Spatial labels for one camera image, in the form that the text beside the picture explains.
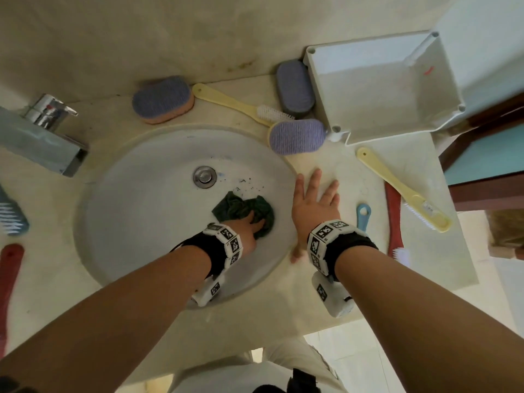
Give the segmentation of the right wrist marker band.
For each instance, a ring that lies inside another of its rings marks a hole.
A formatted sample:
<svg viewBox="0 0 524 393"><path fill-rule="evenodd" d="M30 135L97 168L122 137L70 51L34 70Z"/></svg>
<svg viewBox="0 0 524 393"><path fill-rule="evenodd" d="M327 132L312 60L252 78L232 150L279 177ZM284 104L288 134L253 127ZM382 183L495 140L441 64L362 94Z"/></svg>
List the right wrist marker band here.
<svg viewBox="0 0 524 393"><path fill-rule="evenodd" d="M328 279L339 282L335 274L337 259L342 252L356 246L378 249L364 231L334 219L319 224L311 231L306 249L315 268Z"/></svg>

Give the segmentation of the white plastic box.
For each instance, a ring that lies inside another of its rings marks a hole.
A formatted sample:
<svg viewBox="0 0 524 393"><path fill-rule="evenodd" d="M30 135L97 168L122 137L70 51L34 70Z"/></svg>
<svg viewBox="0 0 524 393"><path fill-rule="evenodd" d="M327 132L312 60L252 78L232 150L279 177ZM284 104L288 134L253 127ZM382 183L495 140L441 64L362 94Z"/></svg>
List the white plastic box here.
<svg viewBox="0 0 524 393"><path fill-rule="evenodd" d="M466 111L437 31L311 45L303 62L331 142L435 132Z"/></svg>

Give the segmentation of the blue scrubbing brush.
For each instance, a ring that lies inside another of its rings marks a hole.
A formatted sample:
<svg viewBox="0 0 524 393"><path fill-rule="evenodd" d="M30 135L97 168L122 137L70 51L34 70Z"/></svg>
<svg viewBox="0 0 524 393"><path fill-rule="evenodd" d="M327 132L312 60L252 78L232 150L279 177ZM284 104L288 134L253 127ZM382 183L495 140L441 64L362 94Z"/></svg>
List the blue scrubbing brush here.
<svg viewBox="0 0 524 393"><path fill-rule="evenodd" d="M29 221L20 206L0 184L0 226L8 236L21 236L29 231Z"/></svg>

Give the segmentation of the person's left forearm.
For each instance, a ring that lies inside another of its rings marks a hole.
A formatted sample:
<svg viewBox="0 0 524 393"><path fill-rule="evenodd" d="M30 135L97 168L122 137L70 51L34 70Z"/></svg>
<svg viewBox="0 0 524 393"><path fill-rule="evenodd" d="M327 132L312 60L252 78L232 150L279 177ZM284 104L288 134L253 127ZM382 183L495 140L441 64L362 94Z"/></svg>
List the person's left forearm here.
<svg viewBox="0 0 524 393"><path fill-rule="evenodd" d="M0 361L0 393L114 393L210 269L183 246L95 292Z"/></svg>

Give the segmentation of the black waist pouch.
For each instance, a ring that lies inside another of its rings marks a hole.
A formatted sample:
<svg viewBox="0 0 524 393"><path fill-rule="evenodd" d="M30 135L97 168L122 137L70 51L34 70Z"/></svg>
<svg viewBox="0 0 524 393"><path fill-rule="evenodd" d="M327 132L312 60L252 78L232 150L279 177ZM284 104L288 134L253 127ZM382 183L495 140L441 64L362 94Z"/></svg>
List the black waist pouch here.
<svg viewBox="0 0 524 393"><path fill-rule="evenodd" d="M297 368L293 368L286 390L275 385L261 385L252 393L322 393L317 386L316 377Z"/></svg>

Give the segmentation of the person's right forearm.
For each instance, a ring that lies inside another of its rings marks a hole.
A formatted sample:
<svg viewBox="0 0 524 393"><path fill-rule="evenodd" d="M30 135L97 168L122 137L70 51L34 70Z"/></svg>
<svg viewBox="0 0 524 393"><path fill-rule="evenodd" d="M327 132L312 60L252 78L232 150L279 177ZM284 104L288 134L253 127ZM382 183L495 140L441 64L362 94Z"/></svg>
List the person's right forearm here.
<svg viewBox="0 0 524 393"><path fill-rule="evenodd" d="M407 393L524 393L524 338L487 313L369 246L335 274Z"/></svg>

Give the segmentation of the dark green cloth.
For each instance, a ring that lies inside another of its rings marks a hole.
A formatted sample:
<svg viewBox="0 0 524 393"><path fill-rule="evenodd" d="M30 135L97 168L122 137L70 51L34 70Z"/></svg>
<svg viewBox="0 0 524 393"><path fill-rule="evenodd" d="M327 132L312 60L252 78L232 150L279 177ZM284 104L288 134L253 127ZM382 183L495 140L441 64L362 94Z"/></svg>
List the dark green cloth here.
<svg viewBox="0 0 524 393"><path fill-rule="evenodd" d="M229 191L212 210L213 216L219 223L245 218L251 212L253 212L252 224L264 220L262 228L254 233L254 238L266 237L273 229L275 214L272 206L264 197L257 196L244 200Z"/></svg>

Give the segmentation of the person's beige trousers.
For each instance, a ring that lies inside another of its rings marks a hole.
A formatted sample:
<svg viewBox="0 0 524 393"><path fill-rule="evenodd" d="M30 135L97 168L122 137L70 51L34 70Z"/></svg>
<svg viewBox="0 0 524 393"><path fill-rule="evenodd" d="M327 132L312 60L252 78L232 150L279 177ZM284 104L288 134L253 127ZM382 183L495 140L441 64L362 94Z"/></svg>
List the person's beige trousers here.
<svg viewBox="0 0 524 393"><path fill-rule="evenodd" d="M348 393L335 370L304 337L266 346L260 363L242 354L184 370L174 376L168 393L252 393L265 384L286 390L293 368L315 376L322 393Z"/></svg>

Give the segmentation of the purple sponge with grey base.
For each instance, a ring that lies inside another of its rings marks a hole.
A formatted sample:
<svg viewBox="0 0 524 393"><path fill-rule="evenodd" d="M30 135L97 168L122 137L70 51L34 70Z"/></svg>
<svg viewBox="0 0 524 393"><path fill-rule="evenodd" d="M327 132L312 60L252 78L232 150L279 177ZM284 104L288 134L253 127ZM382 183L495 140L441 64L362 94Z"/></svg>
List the purple sponge with grey base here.
<svg viewBox="0 0 524 393"><path fill-rule="evenodd" d="M284 61L278 65L275 77L282 111L296 119L310 114L316 96L306 65L299 59Z"/></svg>

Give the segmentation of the wrist marker band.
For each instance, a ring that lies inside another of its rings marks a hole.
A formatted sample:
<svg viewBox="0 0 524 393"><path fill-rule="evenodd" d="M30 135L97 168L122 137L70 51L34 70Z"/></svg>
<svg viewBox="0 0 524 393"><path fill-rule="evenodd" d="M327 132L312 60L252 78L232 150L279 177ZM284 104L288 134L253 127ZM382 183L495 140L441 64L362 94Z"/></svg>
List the wrist marker band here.
<svg viewBox="0 0 524 393"><path fill-rule="evenodd" d="M356 246L378 249L364 231L334 219L319 224L311 231L306 249L315 268L328 279L339 282L335 274L337 259L342 252Z"/></svg>
<svg viewBox="0 0 524 393"><path fill-rule="evenodd" d="M220 223L208 224L203 231L184 240L171 251L182 246L196 246L206 252L211 261L211 269L207 278L219 276L243 254L240 236L231 227Z"/></svg>

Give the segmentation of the person's right hand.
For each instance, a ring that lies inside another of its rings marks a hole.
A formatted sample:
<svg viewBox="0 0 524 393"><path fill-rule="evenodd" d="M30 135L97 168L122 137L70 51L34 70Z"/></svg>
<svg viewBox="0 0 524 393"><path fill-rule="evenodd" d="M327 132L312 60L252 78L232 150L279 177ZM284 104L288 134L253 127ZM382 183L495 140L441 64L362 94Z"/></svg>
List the person's right hand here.
<svg viewBox="0 0 524 393"><path fill-rule="evenodd" d="M340 218L338 211L338 205L340 203L338 187L338 180L334 180L323 192L321 197L318 197L317 202L308 203L306 201L307 187L305 187L305 177L302 174L297 176L291 215L297 231L297 244L303 246L305 255L306 244L311 231L321 223Z"/></svg>

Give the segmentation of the left wrist marker band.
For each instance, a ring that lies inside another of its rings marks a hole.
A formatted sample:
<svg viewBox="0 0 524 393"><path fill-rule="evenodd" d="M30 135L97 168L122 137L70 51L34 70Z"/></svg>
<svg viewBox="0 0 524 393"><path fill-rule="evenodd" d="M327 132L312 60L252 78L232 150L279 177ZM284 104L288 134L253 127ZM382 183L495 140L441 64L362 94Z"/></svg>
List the left wrist marker band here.
<svg viewBox="0 0 524 393"><path fill-rule="evenodd" d="M208 224L203 231L184 240L171 251L182 246L196 246L206 252L211 261L211 269L207 278L219 276L243 254L240 236L231 227L220 223Z"/></svg>

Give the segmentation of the brown wooden furniture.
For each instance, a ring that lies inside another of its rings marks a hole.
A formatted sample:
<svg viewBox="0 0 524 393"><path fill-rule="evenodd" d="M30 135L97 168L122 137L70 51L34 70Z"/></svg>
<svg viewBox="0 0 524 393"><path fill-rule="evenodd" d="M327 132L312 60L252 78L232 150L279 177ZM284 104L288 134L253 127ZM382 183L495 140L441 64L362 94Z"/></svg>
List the brown wooden furniture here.
<svg viewBox="0 0 524 393"><path fill-rule="evenodd" d="M497 138L517 128L524 129L524 90L435 135L452 139L438 157L443 172L481 145L469 178L448 183L456 211L524 209L524 135L505 144Z"/></svg>

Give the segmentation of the purple sponge with yellow base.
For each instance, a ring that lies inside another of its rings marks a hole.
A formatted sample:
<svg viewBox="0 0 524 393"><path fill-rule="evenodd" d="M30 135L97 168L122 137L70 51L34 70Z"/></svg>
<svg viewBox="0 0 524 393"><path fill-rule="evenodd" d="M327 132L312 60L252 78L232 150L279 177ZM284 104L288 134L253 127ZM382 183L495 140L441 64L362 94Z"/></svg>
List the purple sponge with yellow base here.
<svg viewBox="0 0 524 393"><path fill-rule="evenodd" d="M326 139L326 129L317 119L282 121L272 125L267 143L274 153L291 156L318 151Z"/></svg>

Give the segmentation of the brown woven basket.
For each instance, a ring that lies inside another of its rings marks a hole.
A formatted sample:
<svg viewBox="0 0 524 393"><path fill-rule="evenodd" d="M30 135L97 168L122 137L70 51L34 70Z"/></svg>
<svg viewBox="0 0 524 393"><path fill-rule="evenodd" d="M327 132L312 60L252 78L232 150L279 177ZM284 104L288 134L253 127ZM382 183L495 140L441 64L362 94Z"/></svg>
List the brown woven basket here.
<svg viewBox="0 0 524 393"><path fill-rule="evenodd" d="M486 211L491 257L524 261L524 209Z"/></svg>

